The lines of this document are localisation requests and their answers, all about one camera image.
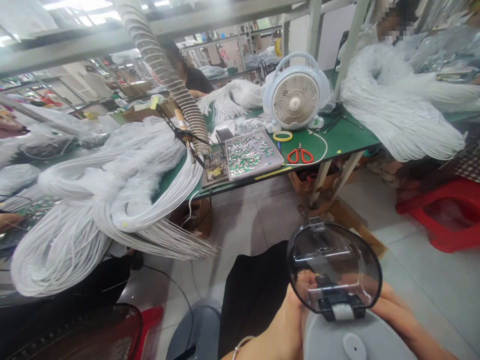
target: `tray of small components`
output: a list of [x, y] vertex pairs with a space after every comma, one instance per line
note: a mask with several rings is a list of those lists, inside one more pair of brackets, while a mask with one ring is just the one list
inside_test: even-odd
[[225, 142], [228, 178], [237, 181], [278, 169], [284, 158], [265, 130], [255, 130]]

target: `green workbench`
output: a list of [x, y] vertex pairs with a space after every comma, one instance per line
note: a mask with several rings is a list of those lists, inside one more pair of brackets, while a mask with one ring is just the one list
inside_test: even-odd
[[[263, 109], [253, 109], [251, 112], [245, 115], [247, 119], [257, 117], [259, 114], [263, 112]], [[215, 124], [212, 120], [213, 111], [209, 113], [209, 115], [205, 115], [205, 122], [207, 125], [207, 129], [209, 132], [213, 131]], [[480, 114], [478, 112], [462, 112], [462, 113], [454, 113], [454, 114], [445, 114], [445, 118], [449, 122], [456, 122], [460, 120], [469, 120], [477, 118]], [[360, 129], [358, 126], [354, 124], [360, 125], [360, 123], [353, 118], [349, 113], [346, 113], [345, 116], [352, 122], [349, 122], [345, 119], [340, 119], [336, 126], [334, 126], [331, 130], [329, 130], [326, 134], [320, 134], [328, 144], [328, 150], [325, 154], [325, 157], [322, 160], [322, 163], [329, 163], [329, 161], [333, 160], [336, 157], [344, 156], [344, 155], [352, 155], [362, 153], [367, 148], [380, 144], [378, 138], [367, 128], [363, 126], [363, 129]], [[327, 125], [330, 121], [335, 119], [335, 116], [322, 116], [325, 120], [325, 124]], [[281, 153], [284, 158], [284, 161], [287, 162], [288, 154], [298, 147], [299, 143], [301, 143], [301, 147], [305, 150], [308, 150], [313, 155], [313, 161], [317, 161], [322, 157], [325, 152], [325, 144], [324, 142], [319, 139], [315, 135], [311, 135], [305, 128], [291, 131], [293, 137], [291, 141], [286, 141], [281, 143]], [[270, 134], [270, 138], [272, 139], [274, 145], [277, 145], [277, 142], [273, 140], [273, 136]], [[172, 180], [177, 176], [180, 168], [185, 163], [184, 157], [180, 163], [171, 171], [169, 171], [162, 179], [162, 182], [159, 187], [159, 193], [155, 197], [156, 200], [164, 190], [168, 188], [171, 184]], [[212, 195], [224, 193], [233, 189], [241, 188], [250, 184], [254, 184], [266, 179], [271, 179], [283, 174], [290, 173], [294, 171], [298, 166], [289, 166], [288, 164], [282, 166], [276, 171], [267, 172], [266, 175], [258, 175], [252, 176], [240, 181], [236, 182], [229, 182], [227, 184], [220, 185], [212, 189]], [[199, 192], [195, 199], [203, 199], [210, 195], [210, 190], [202, 191], [201, 182], [198, 183], [196, 188], [192, 191], [192, 194]]]

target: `bracelet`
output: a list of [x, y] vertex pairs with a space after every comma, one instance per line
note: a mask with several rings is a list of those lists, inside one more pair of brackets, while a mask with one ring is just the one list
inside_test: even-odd
[[[277, 137], [277, 135], [287, 135], [287, 137]], [[277, 131], [273, 134], [273, 138], [279, 142], [286, 142], [292, 140], [292, 133], [290, 131]]]
[[235, 350], [233, 351], [233, 357], [231, 358], [231, 360], [235, 360], [237, 358], [237, 355], [240, 351], [240, 348], [245, 345], [246, 343], [248, 343], [250, 340], [253, 340], [255, 339], [255, 336], [247, 336], [247, 337], [244, 337], [239, 343], [237, 346], [235, 346]]

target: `transparent plastic cover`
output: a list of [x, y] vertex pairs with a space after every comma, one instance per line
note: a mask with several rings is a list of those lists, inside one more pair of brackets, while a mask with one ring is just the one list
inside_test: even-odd
[[382, 288], [380, 263], [372, 248], [344, 227], [311, 219], [288, 243], [291, 284], [315, 313], [337, 303], [370, 308]]

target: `red scissors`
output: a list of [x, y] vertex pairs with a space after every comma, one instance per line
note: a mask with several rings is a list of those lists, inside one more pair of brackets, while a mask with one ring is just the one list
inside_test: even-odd
[[[307, 150], [304, 150], [302, 149], [302, 143], [299, 143], [298, 144], [298, 148], [296, 148], [295, 150], [293, 150], [291, 153], [288, 154], [288, 162], [290, 164], [296, 164], [299, 162], [300, 160], [300, 157], [299, 157], [299, 150], [300, 150], [300, 157], [301, 157], [301, 162], [304, 163], [304, 164], [310, 164], [314, 161], [314, 157], [312, 156], [311, 153], [309, 153]], [[295, 156], [296, 156], [296, 160], [290, 160], [290, 156], [295, 153]], [[307, 154], [309, 157], [310, 157], [310, 160], [305, 160], [304, 158], [304, 154]]]

